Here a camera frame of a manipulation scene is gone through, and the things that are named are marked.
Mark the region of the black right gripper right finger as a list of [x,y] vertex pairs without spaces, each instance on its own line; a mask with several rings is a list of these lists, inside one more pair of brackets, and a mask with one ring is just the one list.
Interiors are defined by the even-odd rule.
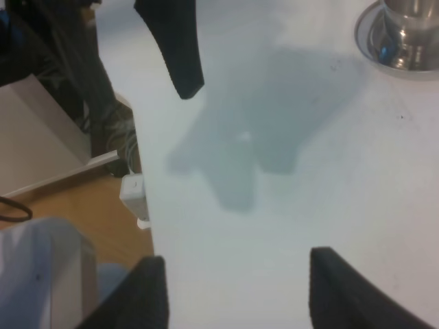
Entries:
[[309,315],[313,328],[431,328],[330,247],[310,251]]

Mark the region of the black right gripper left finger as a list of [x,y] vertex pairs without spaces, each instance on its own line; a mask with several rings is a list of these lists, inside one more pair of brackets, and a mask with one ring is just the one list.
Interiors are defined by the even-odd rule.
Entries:
[[168,328],[165,260],[142,258],[80,328]]

